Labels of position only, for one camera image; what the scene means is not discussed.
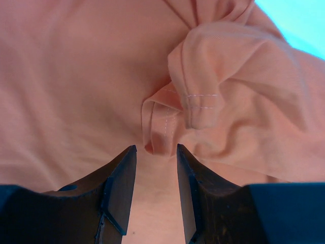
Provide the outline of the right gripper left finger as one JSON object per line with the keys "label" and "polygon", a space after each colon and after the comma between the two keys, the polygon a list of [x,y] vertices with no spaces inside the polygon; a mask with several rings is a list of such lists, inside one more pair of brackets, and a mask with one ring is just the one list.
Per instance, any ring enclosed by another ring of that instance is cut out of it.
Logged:
{"label": "right gripper left finger", "polygon": [[130,146],[110,163],[58,191],[1,185],[1,243],[121,243],[137,164]]}

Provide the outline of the orange t shirt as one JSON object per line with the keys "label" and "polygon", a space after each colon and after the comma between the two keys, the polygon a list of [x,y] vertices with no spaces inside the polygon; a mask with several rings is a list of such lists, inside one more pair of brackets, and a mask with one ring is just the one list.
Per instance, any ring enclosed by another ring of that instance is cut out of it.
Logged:
{"label": "orange t shirt", "polygon": [[324,181],[324,61],[255,1],[1,1],[1,183],[136,145],[123,243],[184,243],[177,144],[239,185]]}

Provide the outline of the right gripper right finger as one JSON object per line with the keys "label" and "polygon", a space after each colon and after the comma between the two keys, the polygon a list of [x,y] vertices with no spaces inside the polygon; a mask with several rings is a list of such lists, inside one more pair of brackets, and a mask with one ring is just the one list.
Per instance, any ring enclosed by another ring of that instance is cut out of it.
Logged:
{"label": "right gripper right finger", "polygon": [[186,243],[324,243],[324,183],[238,186],[182,144],[177,173]]}

